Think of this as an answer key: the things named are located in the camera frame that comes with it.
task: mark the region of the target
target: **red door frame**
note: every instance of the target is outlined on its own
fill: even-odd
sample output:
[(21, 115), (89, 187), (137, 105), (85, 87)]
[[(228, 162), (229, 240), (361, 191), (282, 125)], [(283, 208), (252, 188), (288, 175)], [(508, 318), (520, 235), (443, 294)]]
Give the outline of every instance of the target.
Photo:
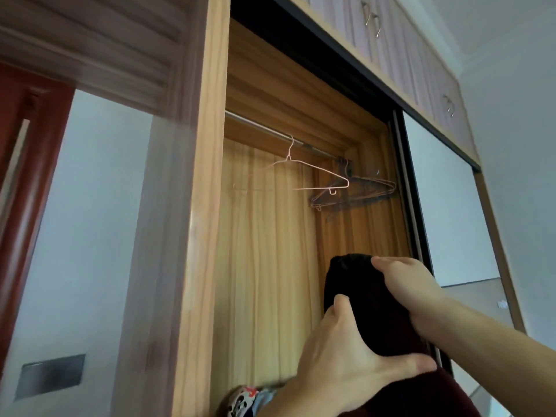
[(29, 118), (13, 197), (0, 234), (0, 372), (3, 374), (29, 265), (66, 129), (74, 88), (0, 63), (0, 182), (22, 119)]

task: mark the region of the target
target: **wire hanger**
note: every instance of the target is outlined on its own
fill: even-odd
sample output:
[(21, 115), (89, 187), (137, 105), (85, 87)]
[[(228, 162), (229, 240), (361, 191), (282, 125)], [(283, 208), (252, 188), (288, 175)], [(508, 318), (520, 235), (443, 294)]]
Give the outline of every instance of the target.
[(359, 177), (357, 175), (351, 175), (350, 161), (343, 161), (345, 161), (345, 177), (349, 179), (351, 183), (358, 183), (361, 186), (360, 193), (347, 193), (346, 198), (337, 200), (330, 199), (324, 189), (310, 199), (311, 207), (320, 211), (325, 206), (335, 206), (338, 209), (364, 206), (368, 203), (388, 197), (396, 191), (397, 184), (393, 181), (383, 180), (382, 178), (376, 177)]
[[(288, 155), (286, 156), (286, 159), (285, 160), (277, 160), (276, 162), (274, 162), (274, 163), (272, 163), (272, 164), (270, 164), (270, 165), (268, 165), (264, 168), (261, 168), (259, 171), (265, 171), (269, 168), (273, 168), (276, 165), (282, 164), (282, 163), (285, 163), (285, 162), (298, 162), (300, 164), (307, 165), (308, 167), (319, 169), (319, 170), (324, 171), (328, 174), (334, 175), (335, 177), (338, 177), (341, 180), (345, 181), (345, 185), (344, 186), (337, 186), (337, 185), (333, 184), (332, 186), (329, 186), (329, 187), (299, 187), (299, 188), (296, 188), (296, 189), (289, 189), (289, 190), (323, 190), (323, 192), (328, 191), (330, 193), (330, 195), (335, 195), (337, 193), (337, 189), (347, 189), (349, 187), (349, 184), (350, 184), (349, 180), (345, 177), (342, 177), (341, 175), (333, 173), (332, 171), (328, 171), (327, 169), (317, 167), (316, 165), (309, 164), (309, 163), (307, 163), (305, 161), (302, 161), (302, 160), (293, 160), (293, 159), (291, 159), (291, 148), (294, 146), (295, 139), (290, 134), (287, 134), (286, 136), (291, 137), (291, 145), (288, 149)], [(253, 175), (254, 175), (254, 173), (250, 174), (248, 177), (252, 178)], [(235, 184), (233, 185), (233, 188), (238, 189), (238, 190), (245, 190), (245, 191), (248, 190), (248, 189), (239, 189), (239, 188), (236, 187)], [(251, 190), (252, 191), (276, 191), (275, 189), (251, 189)]]

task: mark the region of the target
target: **hand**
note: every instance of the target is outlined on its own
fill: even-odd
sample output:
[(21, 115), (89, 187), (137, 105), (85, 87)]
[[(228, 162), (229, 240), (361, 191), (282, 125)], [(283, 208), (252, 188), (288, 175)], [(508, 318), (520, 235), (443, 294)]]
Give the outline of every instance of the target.
[(434, 370), (436, 363), (427, 355), (373, 353), (359, 334), (349, 299), (338, 294), (303, 347), (297, 380), (321, 392), (337, 415), (360, 407), (392, 382)]
[(425, 336), (427, 323), (442, 313), (450, 297), (417, 259), (373, 256), (371, 263), (384, 274), (386, 287), (394, 298), (409, 310), (417, 332)]

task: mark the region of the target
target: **dark fabric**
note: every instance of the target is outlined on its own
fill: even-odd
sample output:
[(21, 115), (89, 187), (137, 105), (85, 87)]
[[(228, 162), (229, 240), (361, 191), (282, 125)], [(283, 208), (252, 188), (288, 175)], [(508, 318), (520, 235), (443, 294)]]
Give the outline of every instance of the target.
[[(337, 256), (330, 261), (324, 287), (324, 310), (336, 294), (349, 297), (359, 332), (375, 353), (393, 356), (427, 347), (413, 329), (407, 310), (390, 294), (384, 275), (374, 269), (371, 256)], [(351, 417), (480, 417), (455, 380), (444, 370), (386, 386)]]

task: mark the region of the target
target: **metal door handle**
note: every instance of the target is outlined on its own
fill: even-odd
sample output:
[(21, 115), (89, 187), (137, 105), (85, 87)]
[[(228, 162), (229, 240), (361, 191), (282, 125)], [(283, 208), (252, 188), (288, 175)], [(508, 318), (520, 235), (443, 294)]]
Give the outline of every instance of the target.
[(446, 102), (448, 104), (448, 109), (446, 110), (446, 112), (450, 114), (450, 117), (454, 117), (454, 114), (455, 114), (455, 105), (454, 105), (454, 103), (452, 102), (452, 100), (450, 99), (450, 97), (448, 95), (443, 95), (442, 97), (446, 100)]
[(373, 11), (371, 9), (371, 6), (366, 1), (361, 1), (361, 4), (363, 5), (363, 13), (365, 13), (365, 9), (369, 10), (369, 12), (366, 14), (366, 18), (365, 18), (365, 27), (369, 27), (369, 22), (371, 21), (371, 19), (372, 20), (378, 20), (379, 30), (376, 33), (376, 38), (378, 38), (379, 35), (380, 35), (380, 30), (382, 28), (382, 25), (380, 23), (380, 16), (376, 13), (373, 13)]

